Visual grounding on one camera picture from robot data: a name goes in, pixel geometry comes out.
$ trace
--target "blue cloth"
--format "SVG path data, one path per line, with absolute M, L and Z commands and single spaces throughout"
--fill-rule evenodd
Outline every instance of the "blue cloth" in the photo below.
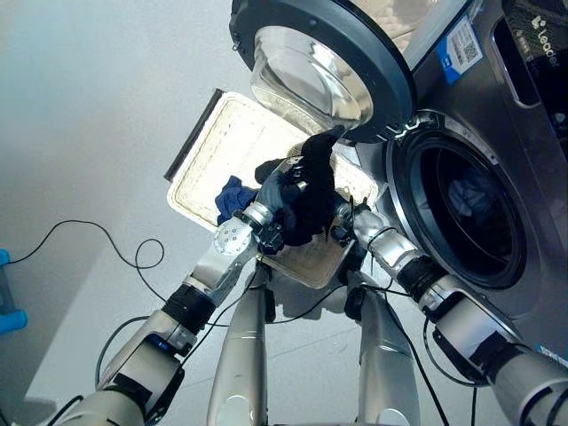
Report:
M 229 181 L 223 186 L 221 193 L 215 197 L 215 204 L 221 212 L 221 214 L 217 216 L 217 225 L 221 225 L 223 222 L 229 220 L 235 210 L 244 210 L 254 201 L 257 193 L 257 190 L 243 186 L 238 177 L 229 177 Z

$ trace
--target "silver robot arm segment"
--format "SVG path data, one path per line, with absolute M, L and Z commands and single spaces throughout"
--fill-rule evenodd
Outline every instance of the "silver robot arm segment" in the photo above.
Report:
M 234 288 L 257 247 L 280 243 L 271 221 L 272 213 L 253 202 L 220 225 L 181 287 L 110 361 L 97 391 L 58 424 L 140 426 L 160 421 L 184 378 L 179 357 L 195 345 L 196 335 Z
M 266 289 L 269 269 L 257 265 L 248 291 L 235 307 L 209 398 L 208 426 L 267 423 L 264 324 L 271 293 Z
M 565 367 L 527 347 L 501 312 L 368 208 L 350 220 L 359 244 L 436 325 L 438 346 L 464 376 L 491 385 L 513 424 L 568 424 Z

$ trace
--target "wire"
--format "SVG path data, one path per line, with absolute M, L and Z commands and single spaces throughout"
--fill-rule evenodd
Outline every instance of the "wire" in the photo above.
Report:
M 140 250 L 142 249 L 142 247 L 144 246 L 144 244 L 146 244 L 147 242 L 150 242 L 150 241 L 157 242 L 157 243 L 160 245 L 160 247 L 162 248 L 162 258 L 160 259 L 160 262 L 162 261 L 163 255 L 164 255 L 164 252 L 165 252 L 164 247 L 163 247 L 163 244 L 162 244 L 160 241 L 158 241 L 157 239 L 155 239 L 155 238 L 148 238 L 147 240 L 142 241 L 142 242 L 138 245 L 138 248 L 136 249 L 136 254 L 134 255 L 134 267 L 136 268 L 136 272 L 138 272 L 138 275 L 140 276 L 140 279 L 142 280 L 142 282 L 144 282 L 144 284 L 146 285 L 146 287 L 148 287 L 148 289 L 149 289 L 152 293 L 154 293 L 156 297 L 158 297 L 160 300 L 162 300 L 164 303 L 166 303 L 166 299 L 165 299 L 164 297 L 162 297 L 156 290 L 154 290 L 154 288 L 150 285 L 150 283 L 149 283 L 148 281 L 146 281 L 146 278 L 144 278 L 144 275 L 142 275 L 142 271 L 141 271 L 141 269 L 143 269 L 143 268 L 141 268 L 141 267 L 138 265 L 138 255 L 140 254 Z
M 76 397 L 71 398 L 71 400 L 69 402 L 67 402 L 54 416 L 53 418 L 50 420 L 49 423 L 47 423 L 47 426 L 53 426 L 55 424 L 55 422 L 57 420 L 59 420 L 59 418 L 69 409 L 71 408 L 71 406 L 78 401 L 83 401 L 83 395 L 77 395 Z
M 302 317 L 305 317 L 307 314 L 309 314 L 310 312 L 312 312 L 314 309 L 316 309 L 318 307 L 319 304 L 321 304 L 324 300 L 326 300 L 328 297 L 330 297 L 333 293 L 336 292 L 337 289 L 345 287 L 343 284 L 340 286 L 337 286 L 336 288 L 334 288 L 333 290 L 328 291 L 318 302 L 316 302 L 316 304 L 314 306 L 312 306 L 310 309 L 308 309 L 306 312 L 301 313 L 300 315 L 295 316 L 294 318 L 289 318 L 289 319 L 282 319 L 280 321 L 273 321 L 273 322 L 269 322 L 268 324 L 286 324 L 287 322 L 292 322 L 292 321 L 296 321 L 299 320 Z
M 23 262 L 26 259 L 29 259 L 31 256 L 33 256 L 43 246 L 43 244 L 47 241 L 47 239 L 50 237 L 50 235 L 53 233 L 53 231 L 55 231 L 57 228 L 59 228 L 60 226 L 62 226 L 64 224 L 85 224 L 85 225 L 96 226 L 98 229 L 100 229 L 106 235 L 106 237 L 108 238 L 108 240 L 112 244 L 113 249 L 116 252 L 116 254 L 118 255 L 118 257 L 120 257 L 121 260 L 125 264 L 127 264 L 128 266 L 130 266 L 132 268 L 137 268 L 137 269 L 152 269 L 152 268 L 155 268 L 158 264 L 160 264 L 162 262 L 163 257 L 165 255 L 165 250 L 164 250 L 163 244 L 160 241 L 158 241 L 154 238 L 143 241 L 142 244 L 144 244 L 148 241 L 157 242 L 158 245 L 160 245 L 160 247 L 162 249 L 162 254 L 160 256 L 160 259 L 157 262 L 155 262 L 154 264 L 150 264 L 148 266 L 139 266 L 139 265 L 137 266 L 136 262 L 132 263 L 126 257 L 124 257 L 124 255 L 121 253 L 121 250 L 119 250 L 118 247 L 116 246 L 116 243 L 114 243 L 113 237 L 111 237 L 110 233 L 107 231 L 107 229 L 104 226 L 99 225 L 96 222 L 91 222 L 89 220 L 68 219 L 68 220 L 62 220 L 61 222 L 58 222 L 57 224 L 52 226 L 50 231 L 43 237 L 43 240 L 41 240 L 41 242 L 37 245 L 37 247 L 35 247 L 28 255 L 25 255 L 24 257 L 17 259 L 17 260 L 12 260 L 11 262 L 8 262 L 8 264 L 17 264 L 19 262 Z
M 400 291 L 390 290 L 391 286 L 392 286 L 392 280 L 390 280 L 390 284 L 386 288 L 368 286 L 367 284 L 361 285 L 362 288 L 367 288 L 369 290 L 381 291 L 381 292 L 384 292 L 384 293 L 391 293 L 392 295 L 397 295 L 397 296 L 410 297 L 410 295 L 408 293 L 402 293 Z
M 134 317 L 127 319 L 120 326 L 116 328 L 116 330 L 110 335 L 110 337 L 108 337 L 108 339 L 105 342 L 105 345 L 103 346 L 103 349 L 100 351 L 99 357 L 97 358 L 97 366 L 95 367 L 95 389 L 97 388 L 100 382 L 100 366 L 103 363 L 103 358 L 105 357 L 105 353 L 107 353 L 110 343 L 122 331 L 122 329 L 128 326 L 129 324 L 132 324 L 133 322 L 137 321 L 147 320 L 148 318 L 150 317 L 144 316 L 144 317 Z
M 428 354 L 428 358 L 430 358 L 430 361 L 432 362 L 432 364 L 434 364 L 434 367 L 448 380 L 451 380 L 454 383 L 460 384 L 461 386 L 466 386 L 468 388 L 482 388 L 485 386 L 488 386 L 487 383 L 476 383 L 476 382 L 465 382 L 463 380 L 460 379 L 456 379 L 455 377 L 453 377 L 452 375 L 450 375 L 449 373 L 447 373 L 444 368 L 442 368 L 437 361 L 434 359 L 434 356 L 432 355 L 432 351 L 430 349 L 430 345 L 428 344 L 428 337 L 427 335 L 427 329 L 428 329 L 428 323 L 429 320 L 428 318 L 426 318 L 424 320 L 424 327 L 422 328 L 422 339 L 424 341 L 424 348 L 426 349 L 426 353 Z
M 141 270 L 145 270 L 145 269 L 152 269 L 155 268 L 157 265 L 159 265 L 165 254 L 166 254 L 166 250 L 163 247 L 163 244 L 160 240 L 157 240 L 155 238 L 148 238 L 144 241 L 142 241 L 139 245 L 138 248 L 136 249 L 136 255 L 134 256 L 134 263 L 132 263 L 131 261 L 129 261 L 126 257 L 124 257 L 124 255 L 121 253 L 121 250 L 118 249 L 118 247 L 116 246 L 116 243 L 113 240 L 113 237 L 110 235 L 110 232 L 102 225 L 99 225 L 96 222 L 91 222 L 89 220 L 78 220 L 78 219 L 68 219 L 68 220 L 62 220 L 61 222 L 58 222 L 57 224 L 55 224 L 54 226 L 51 227 L 50 231 L 43 237 L 43 239 L 40 241 L 40 243 L 31 251 L 29 252 L 29 254 L 25 255 L 24 257 L 17 259 L 17 260 L 12 260 L 11 262 L 8 262 L 8 264 L 17 264 L 19 262 L 23 262 L 24 260 L 29 259 L 31 256 L 33 256 L 35 253 L 37 253 L 37 251 L 44 245 L 44 243 L 47 241 L 47 239 L 51 236 L 51 234 L 60 226 L 65 225 L 65 224 L 83 224 L 83 225 L 93 225 L 96 226 L 98 229 L 100 229 L 108 238 L 108 240 L 110 241 L 111 245 L 113 246 L 114 251 L 116 252 L 116 255 L 118 257 L 120 257 L 120 259 L 127 264 L 128 266 L 136 269 L 136 271 L 138 272 L 138 275 L 140 276 L 140 278 L 142 279 L 142 281 L 144 282 L 144 284 L 146 285 L 146 287 L 152 292 L 154 293 L 159 299 L 161 299 L 164 303 L 166 302 L 166 299 L 164 299 L 162 296 L 160 296 L 158 294 L 157 291 L 155 291 L 152 286 L 148 283 L 148 281 L 144 278 L 144 276 L 142 275 Z M 146 266 L 140 266 L 140 264 L 138 263 L 138 255 L 140 253 L 140 250 L 142 249 L 142 247 L 144 247 L 145 244 L 147 244 L 148 242 L 155 242 L 156 244 L 158 244 L 158 246 L 160 247 L 160 250 L 162 251 L 160 254 L 160 258 L 158 259 L 158 261 L 156 261 L 153 264 L 149 264 Z
M 471 426 L 476 426 L 476 403 L 477 388 L 473 388 L 473 395 L 471 396 Z
M 426 372 L 424 371 L 424 367 L 422 366 L 422 362 L 420 361 L 420 358 L 418 357 L 418 352 L 416 351 L 416 348 L 414 347 L 412 340 L 410 340 L 410 337 L 408 337 L 408 334 L 406 333 L 405 329 L 402 327 L 401 324 L 398 323 L 398 321 L 395 317 L 394 311 L 392 310 L 391 305 L 389 304 L 386 293 L 384 295 L 384 302 L 387 305 L 387 312 L 390 314 L 390 317 L 392 318 L 395 325 L 397 326 L 397 328 L 400 330 L 400 332 L 406 338 L 406 340 L 408 341 L 408 344 L 410 345 L 410 349 L 411 349 L 411 351 L 414 355 L 416 365 L 418 366 L 418 369 L 420 370 L 420 374 L 422 375 L 422 379 L 426 383 L 426 387 L 428 387 L 428 391 L 430 392 L 430 395 L 432 396 L 432 400 L 434 401 L 434 405 L 436 406 L 436 409 L 438 410 L 440 418 L 442 419 L 442 423 L 445 426 L 448 426 L 450 423 L 448 422 L 446 414 L 444 413 L 444 409 L 442 408 L 442 405 L 440 404 L 440 401 L 438 400 L 438 395 L 436 395 L 436 392 L 434 391 L 434 388 L 432 387 L 430 380 L 428 379 L 428 376 L 426 375 Z

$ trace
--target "front-loading washing machine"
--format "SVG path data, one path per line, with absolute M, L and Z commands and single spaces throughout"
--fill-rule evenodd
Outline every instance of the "front-loading washing machine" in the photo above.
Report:
M 565 363 L 565 2 L 440 1 L 405 57 L 354 3 L 234 0 L 257 100 L 350 129 L 390 224 Z

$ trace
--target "washing machine door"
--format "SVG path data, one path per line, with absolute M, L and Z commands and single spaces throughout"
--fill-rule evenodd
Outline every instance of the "washing machine door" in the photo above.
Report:
M 342 124 L 379 142 L 414 113 L 404 58 L 348 0 L 233 0 L 230 30 L 256 99 L 310 134 Z

